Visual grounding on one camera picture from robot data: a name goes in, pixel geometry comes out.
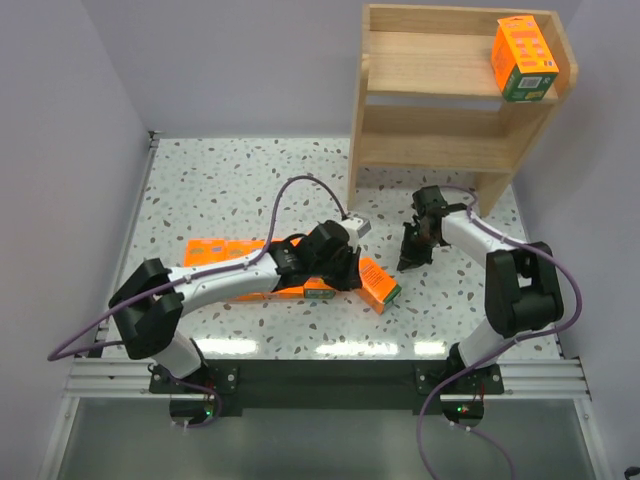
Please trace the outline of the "orange sponge box narrow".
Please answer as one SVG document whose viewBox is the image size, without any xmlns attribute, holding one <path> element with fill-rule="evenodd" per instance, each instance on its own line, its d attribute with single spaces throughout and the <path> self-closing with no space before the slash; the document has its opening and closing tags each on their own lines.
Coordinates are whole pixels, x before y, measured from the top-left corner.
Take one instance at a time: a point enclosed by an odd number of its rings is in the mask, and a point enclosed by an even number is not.
<svg viewBox="0 0 640 480">
<path fill-rule="evenodd" d="M 402 287 L 373 259 L 359 260 L 362 286 L 356 294 L 378 315 L 382 315 L 401 294 Z"/>
<path fill-rule="evenodd" d="M 328 300 L 333 299 L 336 295 L 336 290 L 320 278 L 310 278 L 307 280 L 303 285 L 303 290 L 306 299 Z"/>
</svg>

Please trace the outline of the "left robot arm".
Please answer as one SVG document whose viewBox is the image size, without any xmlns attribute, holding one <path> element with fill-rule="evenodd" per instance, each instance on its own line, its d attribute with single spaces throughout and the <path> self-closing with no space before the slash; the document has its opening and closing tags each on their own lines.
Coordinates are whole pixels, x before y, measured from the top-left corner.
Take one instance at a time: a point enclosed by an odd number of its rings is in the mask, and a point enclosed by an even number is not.
<svg viewBox="0 0 640 480">
<path fill-rule="evenodd" d="M 361 288 L 361 217 L 325 221 L 308 234 L 270 242 L 244 257 L 198 267 L 144 261 L 111 297 L 110 314 L 132 360 L 152 359 L 176 379 L 202 372 L 197 344 L 178 331 L 182 317 L 210 304 L 273 293 L 320 278 L 338 291 Z"/>
</svg>

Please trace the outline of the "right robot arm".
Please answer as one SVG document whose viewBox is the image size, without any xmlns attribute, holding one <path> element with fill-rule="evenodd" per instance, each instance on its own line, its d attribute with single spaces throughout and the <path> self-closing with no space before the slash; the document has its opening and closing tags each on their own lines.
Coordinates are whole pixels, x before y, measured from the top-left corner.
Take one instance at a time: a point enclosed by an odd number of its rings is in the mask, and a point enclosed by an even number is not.
<svg viewBox="0 0 640 480">
<path fill-rule="evenodd" d="M 543 242 L 515 240 L 492 229 L 463 203 L 449 203 L 437 186 L 412 194 L 414 214 L 404 224 L 397 270 L 433 262 L 433 250 L 454 245 L 485 272 L 485 317 L 447 358 L 448 378 L 472 366 L 495 363 L 489 355 L 520 334 L 541 331 L 564 315 L 556 266 Z"/>
</svg>

